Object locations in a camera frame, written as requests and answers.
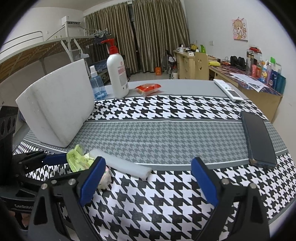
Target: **white lotion bottle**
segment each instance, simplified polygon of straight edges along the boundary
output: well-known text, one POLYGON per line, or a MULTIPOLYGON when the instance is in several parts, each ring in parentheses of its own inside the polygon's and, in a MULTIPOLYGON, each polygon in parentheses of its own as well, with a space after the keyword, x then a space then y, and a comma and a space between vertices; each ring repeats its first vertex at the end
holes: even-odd
POLYGON ((107 39, 101 43, 110 43, 110 56, 107 59, 107 69, 116 99, 122 99, 129 92, 128 79, 126 76, 126 67, 122 56, 118 52, 118 48, 114 45, 115 39, 107 39))

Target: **remote control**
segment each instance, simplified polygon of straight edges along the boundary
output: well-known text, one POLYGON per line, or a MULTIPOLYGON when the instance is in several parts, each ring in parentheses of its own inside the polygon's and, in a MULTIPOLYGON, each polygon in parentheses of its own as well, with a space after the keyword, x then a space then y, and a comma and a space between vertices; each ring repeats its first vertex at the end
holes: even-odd
POLYGON ((223 92, 231 99, 231 101, 235 103, 244 102, 244 99, 240 97, 240 95, 223 80, 214 79, 214 82, 219 86, 220 89, 223 90, 223 92))

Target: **blue gripper pad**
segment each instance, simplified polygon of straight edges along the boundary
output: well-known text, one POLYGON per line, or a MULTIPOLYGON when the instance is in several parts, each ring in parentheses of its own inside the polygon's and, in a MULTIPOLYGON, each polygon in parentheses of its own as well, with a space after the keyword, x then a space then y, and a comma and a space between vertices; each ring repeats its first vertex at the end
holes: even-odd
POLYGON ((82 184, 78 183, 76 187, 77 194, 79 196, 79 203, 82 207, 92 200, 105 170, 106 161, 104 158, 99 156, 96 158, 91 167, 88 170, 83 171, 84 173, 78 178, 78 181, 80 178, 86 178, 82 184))
POLYGON ((191 161, 191 174, 196 178, 207 202, 217 206, 220 192, 220 179, 213 170, 209 170, 203 161, 196 157, 191 161))
POLYGON ((43 159, 43 164, 49 166, 55 166, 65 163, 67 163, 66 153, 48 155, 46 158, 43 159))

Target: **cartoon girl picture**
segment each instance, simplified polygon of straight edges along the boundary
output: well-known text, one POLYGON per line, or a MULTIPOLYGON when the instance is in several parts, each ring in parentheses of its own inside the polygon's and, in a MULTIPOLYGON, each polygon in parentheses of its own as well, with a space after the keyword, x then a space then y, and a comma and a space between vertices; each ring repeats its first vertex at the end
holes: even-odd
POLYGON ((233 39, 248 40, 247 21, 244 18, 232 20, 233 39))

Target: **black headphones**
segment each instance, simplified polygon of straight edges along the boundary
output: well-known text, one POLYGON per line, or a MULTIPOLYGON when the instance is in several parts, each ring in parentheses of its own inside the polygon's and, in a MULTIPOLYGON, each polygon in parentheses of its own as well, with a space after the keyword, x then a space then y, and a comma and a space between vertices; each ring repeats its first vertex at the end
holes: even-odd
POLYGON ((242 57, 237 58, 236 56, 231 56, 230 64, 231 66, 237 67, 240 70, 246 70, 246 61, 242 57))

